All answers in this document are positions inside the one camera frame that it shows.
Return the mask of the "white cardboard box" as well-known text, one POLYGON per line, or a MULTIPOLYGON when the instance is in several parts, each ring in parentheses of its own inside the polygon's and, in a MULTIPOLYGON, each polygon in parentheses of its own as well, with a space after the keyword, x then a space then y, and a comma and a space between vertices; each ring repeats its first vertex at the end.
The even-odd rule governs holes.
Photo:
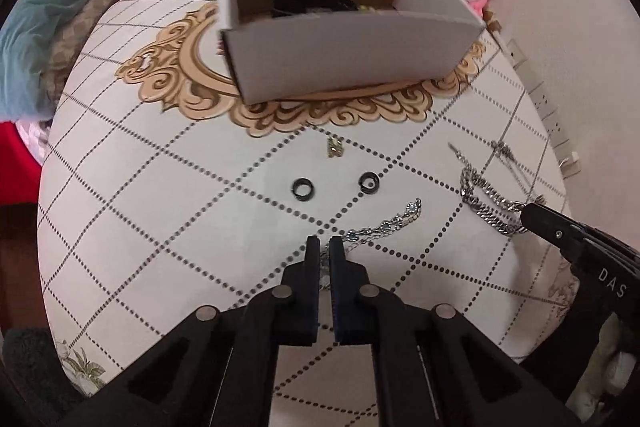
POLYGON ((221 0, 220 15, 245 104, 444 78, 485 29, 464 0, 221 0))

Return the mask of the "white power strip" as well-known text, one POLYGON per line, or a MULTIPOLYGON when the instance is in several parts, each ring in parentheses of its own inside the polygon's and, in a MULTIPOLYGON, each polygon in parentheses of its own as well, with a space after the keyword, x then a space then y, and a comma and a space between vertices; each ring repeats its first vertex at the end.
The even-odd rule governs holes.
POLYGON ((536 111, 548 135, 549 144, 558 161, 564 180, 577 176, 582 171, 579 155, 570 141, 564 122, 560 117, 559 106, 555 104, 544 77, 538 74, 533 62, 522 51, 518 43, 511 39, 506 44, 506 55, 518 73, 525 90, 532 99, 536 111))

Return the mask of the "black fuzzy seat cover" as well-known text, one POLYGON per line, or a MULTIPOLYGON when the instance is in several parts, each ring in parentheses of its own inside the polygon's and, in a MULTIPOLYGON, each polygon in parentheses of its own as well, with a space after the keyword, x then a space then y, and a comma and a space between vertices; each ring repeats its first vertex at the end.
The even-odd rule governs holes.
POLYGON ((10 329, 2 355, 9 381, 43 426, 54 426, 85 400, 65 374, 49 329, 10 329))

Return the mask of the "red bed sheet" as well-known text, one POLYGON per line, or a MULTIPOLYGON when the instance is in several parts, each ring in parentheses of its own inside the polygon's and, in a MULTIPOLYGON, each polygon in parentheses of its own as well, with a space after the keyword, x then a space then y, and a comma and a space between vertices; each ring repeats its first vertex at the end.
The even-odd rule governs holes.
POLYGON ((22 141, 15 124, 0 124, 0 204, 35 204, 41 166, 22 141))

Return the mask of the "patterned white tablecloth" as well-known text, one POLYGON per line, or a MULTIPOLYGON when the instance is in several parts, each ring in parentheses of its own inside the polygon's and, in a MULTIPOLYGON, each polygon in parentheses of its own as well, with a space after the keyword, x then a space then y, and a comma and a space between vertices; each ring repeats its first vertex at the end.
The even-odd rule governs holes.
POLYGON ((245 305, 319 239, 420 217, 349 258, 424 309, 449 303, 514 360, 577 281, 536 236, 460 197, 465 162, 508 199, 566 208, 536 108, 490 35, 443 80, 346 101, 243 105, 216 52, 221 0, 122 0, 62 92, 38 204, 56 352, 93 395, 201 305, 245 305), (328 156, 328 138, 344 155, 328 156))

